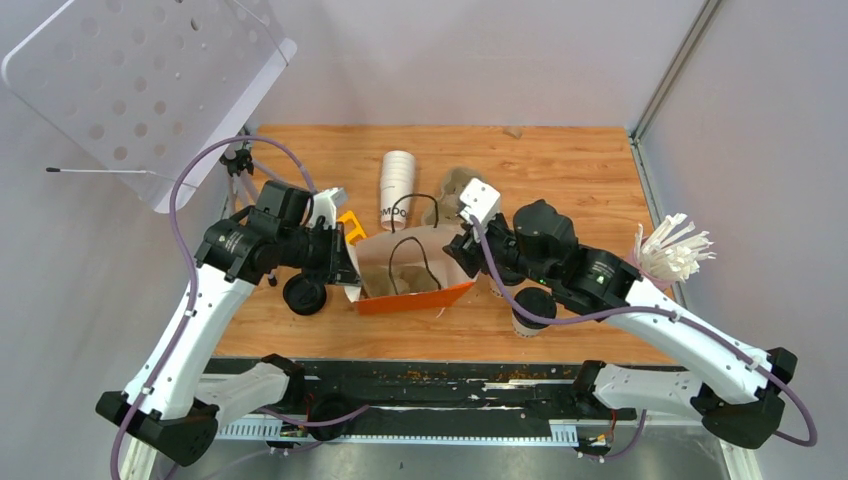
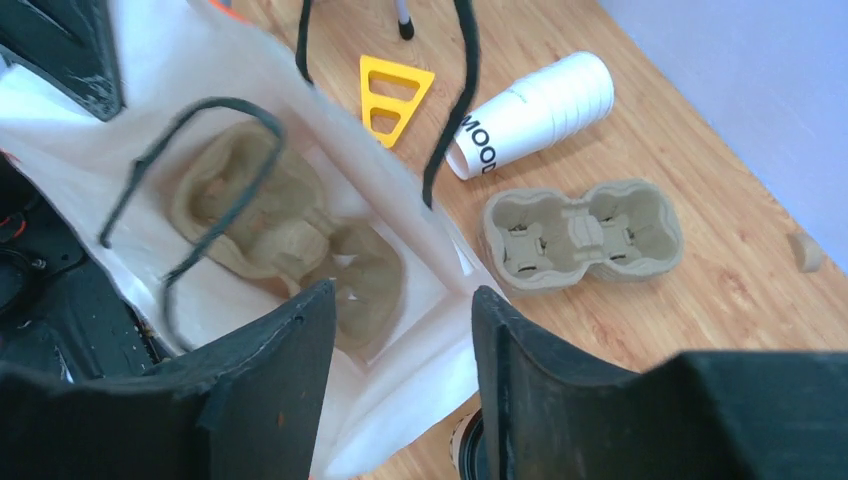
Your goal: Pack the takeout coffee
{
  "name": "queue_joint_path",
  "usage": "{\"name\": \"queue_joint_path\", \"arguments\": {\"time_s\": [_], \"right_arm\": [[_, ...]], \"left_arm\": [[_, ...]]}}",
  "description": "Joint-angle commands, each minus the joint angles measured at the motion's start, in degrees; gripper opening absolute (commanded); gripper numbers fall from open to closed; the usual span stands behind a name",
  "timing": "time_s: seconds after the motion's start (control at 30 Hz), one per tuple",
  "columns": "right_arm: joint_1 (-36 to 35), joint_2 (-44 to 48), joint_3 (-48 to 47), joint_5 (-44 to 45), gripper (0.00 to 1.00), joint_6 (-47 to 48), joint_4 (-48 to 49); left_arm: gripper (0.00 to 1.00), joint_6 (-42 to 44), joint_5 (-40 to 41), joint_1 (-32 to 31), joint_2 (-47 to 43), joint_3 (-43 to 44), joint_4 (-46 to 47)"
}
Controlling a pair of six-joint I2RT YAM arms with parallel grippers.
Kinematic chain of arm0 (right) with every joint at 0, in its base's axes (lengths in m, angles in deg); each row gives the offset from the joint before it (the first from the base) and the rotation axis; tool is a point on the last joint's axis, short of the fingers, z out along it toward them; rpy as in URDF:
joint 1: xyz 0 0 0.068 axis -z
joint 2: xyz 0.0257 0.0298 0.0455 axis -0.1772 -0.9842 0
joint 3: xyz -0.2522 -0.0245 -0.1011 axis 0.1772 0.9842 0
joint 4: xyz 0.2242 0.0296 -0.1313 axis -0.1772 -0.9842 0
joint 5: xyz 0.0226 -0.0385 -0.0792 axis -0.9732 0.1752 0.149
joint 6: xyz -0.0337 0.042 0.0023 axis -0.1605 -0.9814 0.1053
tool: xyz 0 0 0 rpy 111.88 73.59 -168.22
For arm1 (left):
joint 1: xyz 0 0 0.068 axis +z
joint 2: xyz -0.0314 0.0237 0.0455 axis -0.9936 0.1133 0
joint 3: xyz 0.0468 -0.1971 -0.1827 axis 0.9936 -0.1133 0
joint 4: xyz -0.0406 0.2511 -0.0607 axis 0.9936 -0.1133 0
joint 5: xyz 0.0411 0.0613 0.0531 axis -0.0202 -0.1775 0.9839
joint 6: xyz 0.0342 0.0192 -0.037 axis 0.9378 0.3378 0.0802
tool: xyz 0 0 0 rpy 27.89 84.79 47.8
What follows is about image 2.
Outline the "single pulp cup carrier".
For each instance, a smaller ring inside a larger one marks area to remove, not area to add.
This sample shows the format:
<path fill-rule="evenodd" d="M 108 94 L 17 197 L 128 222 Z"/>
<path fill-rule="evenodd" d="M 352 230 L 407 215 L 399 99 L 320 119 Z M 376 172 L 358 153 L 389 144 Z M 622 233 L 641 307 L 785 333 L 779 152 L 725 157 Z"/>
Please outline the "single pulp cup carrier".
<path fill-rule="evenodd" d="M 214 139 L 180 179 L 170 221 L 197 241 L 241 196 L 267 160 L 275 137 L 256 122 Z M 336 282 L 336 345 L 361 348 L 389 325 L 401 299 L 402 260 L 368 223 L 333 216 L 314 168 L 286 148 L 259 192 L 208 250 L 249 280 L 279 279 L 297 293 L 319 279 Z"/>

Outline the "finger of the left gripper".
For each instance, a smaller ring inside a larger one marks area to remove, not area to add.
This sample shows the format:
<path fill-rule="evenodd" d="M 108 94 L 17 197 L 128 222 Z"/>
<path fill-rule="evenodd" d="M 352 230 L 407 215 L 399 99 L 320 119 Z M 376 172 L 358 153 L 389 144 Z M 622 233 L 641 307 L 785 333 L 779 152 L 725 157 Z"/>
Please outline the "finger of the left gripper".
<path fill-rule="evenodd" d="M 108 122 L 125 107 L 109 2 L 2 0 L 1 57 Z"/>

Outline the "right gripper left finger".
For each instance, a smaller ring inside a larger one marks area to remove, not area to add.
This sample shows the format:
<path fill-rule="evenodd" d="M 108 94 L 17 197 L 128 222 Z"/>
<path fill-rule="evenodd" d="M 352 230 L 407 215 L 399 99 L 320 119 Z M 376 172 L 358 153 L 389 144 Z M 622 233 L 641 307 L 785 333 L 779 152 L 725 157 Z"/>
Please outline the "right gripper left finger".
<path fill-rule="evenodd" d="M 305 479 L 336 332 L 319 281 L 141 376 L 1 366 L 5 479 Z"/>

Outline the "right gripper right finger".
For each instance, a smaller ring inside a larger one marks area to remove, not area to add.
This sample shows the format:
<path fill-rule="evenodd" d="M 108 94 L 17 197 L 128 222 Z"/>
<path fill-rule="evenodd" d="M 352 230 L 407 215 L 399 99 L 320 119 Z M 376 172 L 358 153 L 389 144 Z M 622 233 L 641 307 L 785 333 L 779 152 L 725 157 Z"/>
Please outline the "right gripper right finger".
<path fill-rule="evenodd" d="M 635 373 L 472 301 L 487 479 L 843 479 L 843 352 L 684 351 Z"/>

